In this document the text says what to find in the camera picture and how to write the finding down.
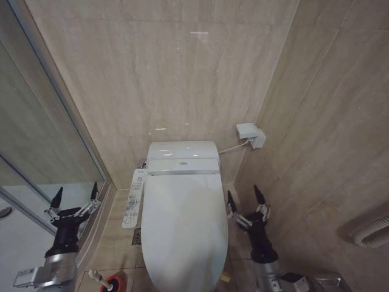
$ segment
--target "red toilet plunger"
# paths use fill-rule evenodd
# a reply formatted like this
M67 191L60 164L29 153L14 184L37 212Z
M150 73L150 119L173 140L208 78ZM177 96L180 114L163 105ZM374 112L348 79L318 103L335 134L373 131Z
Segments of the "red toilet plunger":
M95 269L90 269L89 277L99 282L102 286L100 287L100 292L125 292L126 291L126 281L122 279L118 274L109 276L107 279L104 279Z

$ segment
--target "toilet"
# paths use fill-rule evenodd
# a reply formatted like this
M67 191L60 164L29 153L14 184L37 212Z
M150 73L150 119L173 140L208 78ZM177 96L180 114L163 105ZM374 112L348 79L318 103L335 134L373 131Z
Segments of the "toilet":
M153 142L144 185L142 252L160 292L211 292L228 229L214 142Z

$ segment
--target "glass shower door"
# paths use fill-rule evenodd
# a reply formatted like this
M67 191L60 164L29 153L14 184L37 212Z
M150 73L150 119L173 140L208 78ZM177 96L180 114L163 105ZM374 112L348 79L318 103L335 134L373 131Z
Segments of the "glass shower door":
M51 199L63 187L61 209L81 207L105 176L7 1L0 10L0 290L22 291L17 272L42 266L53 244Z

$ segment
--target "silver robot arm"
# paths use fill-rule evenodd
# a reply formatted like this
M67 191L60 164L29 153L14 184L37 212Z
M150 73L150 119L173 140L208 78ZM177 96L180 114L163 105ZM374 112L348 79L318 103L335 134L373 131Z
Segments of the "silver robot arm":
M63 188L53 198L50 209L45 212L50 222L57 227L53 246L46 252L44 266L20 271L14 287L34 287L40 292L74 292L77 276L75 261L78 253L78 228L91 213L101 205L97 200L98 190L95 182L91 200L83 207L60 210Z

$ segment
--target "cable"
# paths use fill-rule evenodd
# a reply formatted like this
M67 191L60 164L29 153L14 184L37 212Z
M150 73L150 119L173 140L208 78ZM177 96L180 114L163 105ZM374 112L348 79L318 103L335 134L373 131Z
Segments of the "cable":
M228 149L219 151L219 154L223 154L223 153L228 152L228 151L230 151L230 150L233 150L233 149L242 147L242 146L246 145L247 143L249 143L249 140L248 140L248 139L247 139L244 143L242 143L242 144L239 144L239 145L237 145L237 146L234 146L234 147L231 147L231 148L228 148Z

